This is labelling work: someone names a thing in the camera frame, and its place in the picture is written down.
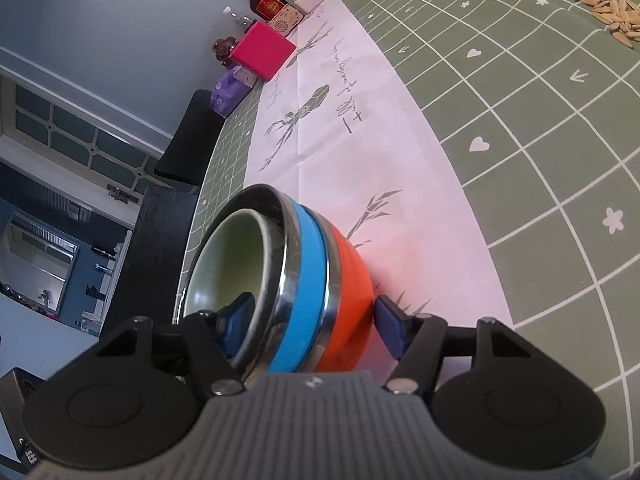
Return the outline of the blue steel-lined bowl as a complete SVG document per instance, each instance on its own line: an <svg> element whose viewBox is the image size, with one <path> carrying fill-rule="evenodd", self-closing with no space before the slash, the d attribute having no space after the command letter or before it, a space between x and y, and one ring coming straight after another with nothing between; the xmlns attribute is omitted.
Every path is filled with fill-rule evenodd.
<svg viewBox="0 0 640 480"><path fill-rule="evenodd" d="M294 276L294 296L270 373L315 370L326 347L337 315L332 287L340 284L337 266L331 263L331 237L316 214L286 196L282 212L294 220L294 242L285 253L299 258Z"/></svg>

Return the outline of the green ceramic bowl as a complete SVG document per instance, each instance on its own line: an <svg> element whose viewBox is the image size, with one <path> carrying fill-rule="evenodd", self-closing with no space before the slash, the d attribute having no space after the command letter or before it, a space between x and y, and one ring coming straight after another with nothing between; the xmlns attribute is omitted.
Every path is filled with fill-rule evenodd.
<svg viewBox="0 0 640 480"><path fill-rule="evenodd" d="M273 264L282 248L282 231L260 212L242 208L214 229L194 263L183 313L217 312L248 292L261 308Z"/></svg>

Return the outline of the orange steel-lined bowl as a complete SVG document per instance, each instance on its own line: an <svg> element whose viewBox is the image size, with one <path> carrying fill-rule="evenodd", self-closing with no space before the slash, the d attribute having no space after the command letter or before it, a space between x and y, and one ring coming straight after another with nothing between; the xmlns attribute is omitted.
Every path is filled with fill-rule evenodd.
<svg viewBox="0 0 640 480"><path fill-rule="evenodd" d="M366 351L373 327L374 291L366 264L356 248L329 223L341 263L341 290L331 337L316 372L354 370Z"/></svg>

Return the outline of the white deer table runner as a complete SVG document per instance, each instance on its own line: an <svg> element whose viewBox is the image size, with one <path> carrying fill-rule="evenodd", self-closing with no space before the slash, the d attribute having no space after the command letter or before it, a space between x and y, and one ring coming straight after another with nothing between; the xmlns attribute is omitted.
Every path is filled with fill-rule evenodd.
<svg viewBox="0 0 640 480"><path fill-rule="evenodd" d="M262 88L244 181L322 214L377 294L453 326L512 318L454 168L390 62L341 0L293 32Z"/></svg>

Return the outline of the purple tissue pack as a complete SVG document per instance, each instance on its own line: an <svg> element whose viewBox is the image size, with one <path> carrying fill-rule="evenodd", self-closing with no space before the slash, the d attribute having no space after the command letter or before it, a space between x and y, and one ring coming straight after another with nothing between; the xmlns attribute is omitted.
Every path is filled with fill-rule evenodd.
<svg viewBox="0 0 640 480"><path fill-rule="evenodd" d="M228 118L253 90L256 81L257 76L242 66L228 68L214 85L210 109Z"/></svg>

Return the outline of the pink red box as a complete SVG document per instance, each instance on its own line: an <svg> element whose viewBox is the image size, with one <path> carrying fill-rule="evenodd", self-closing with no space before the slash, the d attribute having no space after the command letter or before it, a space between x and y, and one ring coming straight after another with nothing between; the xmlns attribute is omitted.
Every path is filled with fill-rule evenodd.
<svg viewBox="0 0 640 480"><path fill-rule="evenodd" d="M296 50L296 45L263 22L256 22L233 47L229 58L259 79L270 81Z"/></svg>

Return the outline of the brown figurine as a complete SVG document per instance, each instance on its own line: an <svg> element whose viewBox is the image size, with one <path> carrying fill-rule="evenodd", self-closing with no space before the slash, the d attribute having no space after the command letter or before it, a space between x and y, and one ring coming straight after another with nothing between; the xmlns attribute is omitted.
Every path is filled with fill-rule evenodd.
<svg viewBox="0 0 640 480"><path fill-rule="evenodd" d="M233 65L230 55L238 40L234 37L218 38L212 45L212 51L216 60L224 67Z"/></svg>

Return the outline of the green grid tablecloth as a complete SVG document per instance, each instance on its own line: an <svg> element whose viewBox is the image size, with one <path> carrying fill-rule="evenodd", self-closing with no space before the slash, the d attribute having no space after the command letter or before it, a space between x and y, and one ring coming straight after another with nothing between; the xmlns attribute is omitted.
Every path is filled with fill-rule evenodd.
<svg viewBox="0 0 640 480"><path fill-rule="evenodd" d="M432 127L520 335L600 396L594 460L639 469L639 45L574 0L341 0ZM222 130L183 267L245 170L262 88Z"/></svg>

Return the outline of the clear glass bottle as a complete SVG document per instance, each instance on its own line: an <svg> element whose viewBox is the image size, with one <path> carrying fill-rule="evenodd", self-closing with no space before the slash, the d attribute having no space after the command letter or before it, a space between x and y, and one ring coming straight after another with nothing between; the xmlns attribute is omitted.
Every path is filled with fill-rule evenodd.
<svg viewBox="0 0 640 480"><path fill-rule="evenodd" d="M250 26L255 23L254 18L249 18L242 13L235 12L231 6L226 6L224 10L222 10L222 15L228 18L228 20L240 32L247 32L250 29Z"/></svg>

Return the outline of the wooden perforated box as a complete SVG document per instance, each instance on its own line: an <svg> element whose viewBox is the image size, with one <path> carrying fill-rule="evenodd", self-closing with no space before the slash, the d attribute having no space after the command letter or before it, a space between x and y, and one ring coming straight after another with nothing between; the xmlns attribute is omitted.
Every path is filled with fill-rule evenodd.
<svg viewBox="0 0 640 480"><path fill-rule="evenodd" d="M282 37L287 37L294 32L304 18L306 14L297 6L287 4L269 21L268 25Z"/></svg>

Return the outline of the brown liquor bottle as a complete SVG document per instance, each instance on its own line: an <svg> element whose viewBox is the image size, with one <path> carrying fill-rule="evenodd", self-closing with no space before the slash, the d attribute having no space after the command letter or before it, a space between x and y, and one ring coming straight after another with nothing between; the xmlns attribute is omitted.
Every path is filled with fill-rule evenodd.
<svg viewBox="0 0 640 480"><path fill-rule="evenodd" d="M269 22L271 21L288 3L285 0L248 0L250 10Z"/></svg>

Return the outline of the pile of sunflower seeds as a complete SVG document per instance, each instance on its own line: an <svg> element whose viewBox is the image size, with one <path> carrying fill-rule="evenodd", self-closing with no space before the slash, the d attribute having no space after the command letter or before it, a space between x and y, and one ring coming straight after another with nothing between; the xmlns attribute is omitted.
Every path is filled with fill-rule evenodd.
<svg viewBox="0 0 640 480"><path fill-rule="evenodd" d="M574 0L588 6L604 30L626 48L640 41L640 6L634 0Z"/></svg>

